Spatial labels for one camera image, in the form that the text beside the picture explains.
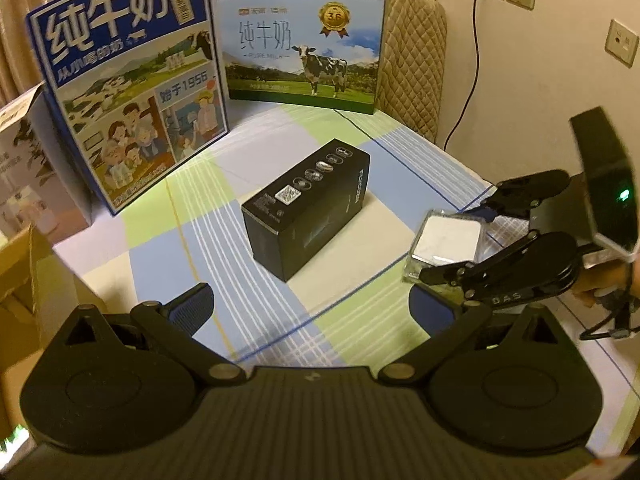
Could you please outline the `person right hand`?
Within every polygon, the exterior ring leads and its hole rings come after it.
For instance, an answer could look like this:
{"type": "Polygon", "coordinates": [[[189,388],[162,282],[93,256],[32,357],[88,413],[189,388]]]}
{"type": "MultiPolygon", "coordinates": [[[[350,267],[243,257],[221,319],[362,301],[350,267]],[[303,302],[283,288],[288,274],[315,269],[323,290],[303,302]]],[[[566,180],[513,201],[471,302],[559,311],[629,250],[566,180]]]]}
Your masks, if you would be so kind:
{"type": "Polygon", "coordinates": [[[581,270],[572,287],[573,295],[586,307],[597,303],[596,291],[616,287],[624,289],[632,266],[620,261],[611,261],[581,270]]]}

